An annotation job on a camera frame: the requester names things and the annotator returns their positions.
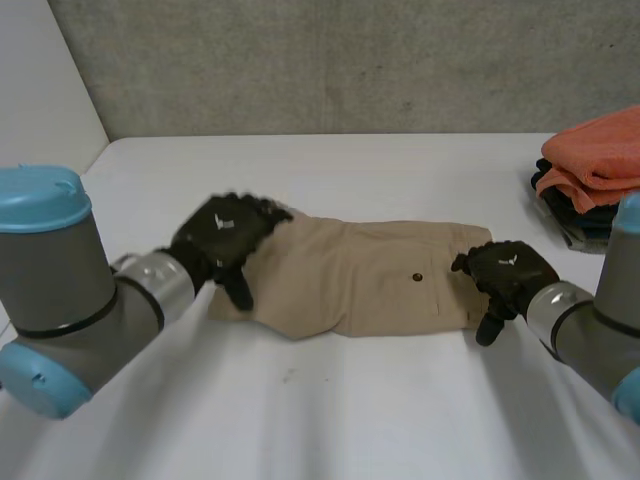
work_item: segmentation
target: white tabletop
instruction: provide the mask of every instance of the white tabletop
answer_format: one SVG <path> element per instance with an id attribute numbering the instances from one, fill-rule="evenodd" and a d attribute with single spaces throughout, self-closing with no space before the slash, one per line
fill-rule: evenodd
<path id="1" fill-rule="evenodd" d="M 483 225 L 593 290 L 602 257 L 568 251 L 532 204 L 546 138 L 128 139 L 83 181 L 111 259 L 166 244 L 213 192 L 250 190 L 350 221 Z M 640 429 L 522 320 L 487 349 L 461 332 L 291 342 L 207 319 L 211 292 L 63 422 L 0 393 L 0 478 L 639 478 Z"/>

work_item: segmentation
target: folded orange towel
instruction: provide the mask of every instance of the folded orange towel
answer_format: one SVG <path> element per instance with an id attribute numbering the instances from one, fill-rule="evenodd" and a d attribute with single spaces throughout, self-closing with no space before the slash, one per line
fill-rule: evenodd
<path id="1" fill-rule="evenodd" d="M 536 184 L 556 186 L 578 213 L 618 203 L 640 189 L 640 106 L 605 115 L 550 138 L 542 155 L 553 164 Z"/>

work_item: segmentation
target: black glove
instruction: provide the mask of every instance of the black glove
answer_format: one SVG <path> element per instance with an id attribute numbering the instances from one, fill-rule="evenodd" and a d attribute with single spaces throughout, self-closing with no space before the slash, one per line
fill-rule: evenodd
<path id="1" fill-rule="evenodd" d="M 235 193 L 213 196 L 178 229 L 165 251 L 195 278 L 196 291 L 213 280 L 239 310 L 251 310 L 253 297 L 242 267 L 278 223 L 292 219 L 272 200 Z"/>
<path id="2" fill-rule="evenodd" d="M 489 242 L 472 248 L 456 257 L 451 270 L 471 276 L 478 290 L 491 297 L 476 332 L 476 341 L 482 346 L 495 341 L 505 320 L 526 315 L 540 290 L 559 281 L 553 267 L 524 242 Z"/>

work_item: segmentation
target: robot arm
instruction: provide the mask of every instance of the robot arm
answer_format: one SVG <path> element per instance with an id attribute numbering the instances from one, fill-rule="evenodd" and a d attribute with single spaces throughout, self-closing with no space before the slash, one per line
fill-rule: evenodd
<path id="1" fill-rule="evenodd" d="M 640 424 L 640 194 L 626 197 L 614 222 L 595 298 L 559 281 L 523 242 L 489 244 L 459 255 L 463 270 L 491 296 L 478 329 L 491 344 L 505 320 L 523 315 L 547 350 L 623 415 Z"/>
<path id="2" fill-rule="evenodd" d="M 0 298 L 18 333 L 0 350 L 0 383 L 35 412 L 68 417 L 180 318 L 206 281 L 250 310 L 242 266 L 290 219 L 268 200 L 214 196 L 168 247 L 115 271 L 75 173 L 0 170 Z"/>

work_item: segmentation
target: khaki pants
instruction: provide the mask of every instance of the khaki pants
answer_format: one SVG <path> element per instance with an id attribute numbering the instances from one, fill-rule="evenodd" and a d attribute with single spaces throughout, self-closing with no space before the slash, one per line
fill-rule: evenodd
<path id="1" fill-rule="evenodd" d="M 247 261 L 253 311 L 238 311 L 217 289 L 210 317 L 255 320 L 298 339 L 328 330 L 355 337 L 476 328 L 486 312 L 488 298 L 450 271 L 457 253 L 491 240 L 484 228 L 294 217 Z"/>

